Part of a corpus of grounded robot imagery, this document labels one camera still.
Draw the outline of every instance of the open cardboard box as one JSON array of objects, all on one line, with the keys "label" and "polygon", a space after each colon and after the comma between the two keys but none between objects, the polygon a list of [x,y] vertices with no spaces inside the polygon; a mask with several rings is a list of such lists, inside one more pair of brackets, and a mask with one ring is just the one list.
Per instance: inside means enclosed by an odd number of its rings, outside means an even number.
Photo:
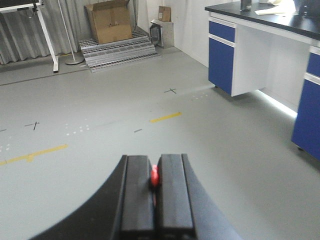
[{"label": "open cardboard box", "polygon": [[132,38],[128,0],[110,0],[86,5],[93,37],[99,44]]}]

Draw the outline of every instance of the gray curtain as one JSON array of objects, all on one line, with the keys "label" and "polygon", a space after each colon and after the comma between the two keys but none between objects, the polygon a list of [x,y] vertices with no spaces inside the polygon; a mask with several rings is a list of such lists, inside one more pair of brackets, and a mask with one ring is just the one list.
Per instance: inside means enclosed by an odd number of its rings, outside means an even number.
[{"label": "gray curtain", "polygon": [[[92,38],[85,5],[105,0],[60,0],[72,49],[79,51],[78,42]],[[58,0],[44,0],[40,6],[56,55],[71,52],[61,17]],[[32,10],[0,14],[0,63],[17,62],[49,55],[49,48],[39,18]]]}]

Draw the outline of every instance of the red object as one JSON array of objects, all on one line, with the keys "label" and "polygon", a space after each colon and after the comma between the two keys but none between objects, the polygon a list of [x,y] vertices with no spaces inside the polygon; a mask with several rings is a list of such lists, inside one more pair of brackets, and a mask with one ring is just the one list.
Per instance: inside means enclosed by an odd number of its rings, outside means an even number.
[{"label": "red object", "polygon": [[158,166],[157,165],[152,165],[152,170],[151,170],[151,184],[153,187],[157,187],[159,184],[159,174],[158,174]]}]

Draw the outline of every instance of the gray floor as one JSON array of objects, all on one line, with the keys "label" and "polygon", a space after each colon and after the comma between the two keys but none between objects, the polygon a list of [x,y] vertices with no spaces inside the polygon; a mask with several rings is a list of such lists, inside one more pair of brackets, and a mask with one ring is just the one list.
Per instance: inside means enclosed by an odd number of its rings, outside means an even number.
[{"label": "gray floor", "polygon": [[1,239],[63,219],[121,155],[156,163],[164,153],[188,154],[244,240],[320,239],[320,161],[291,142],[295,118],[259,91],[213,88],[208,69],[175,48],[161,54],[97,73],[63,57],[58,74],[50,58],[0,66]]}]

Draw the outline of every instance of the blue cabinet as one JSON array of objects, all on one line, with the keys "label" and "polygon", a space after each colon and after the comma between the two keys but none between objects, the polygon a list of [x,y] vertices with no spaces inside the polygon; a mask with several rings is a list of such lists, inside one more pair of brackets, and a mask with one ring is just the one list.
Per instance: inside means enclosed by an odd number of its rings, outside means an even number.
[{"label": "blue cabinet", "polygon": [[232,95],[236,25],[211,18],[209,21],[209,81]]},{"label": "blue cabinet", "polygon": [[320,160],[320,51],[315,47],[311,47],[307,71],[292,141]]},{"label": "blue cabinet", "polygon": [[209,39],[209,81],[231,95],[234,68],[234,48]]}]

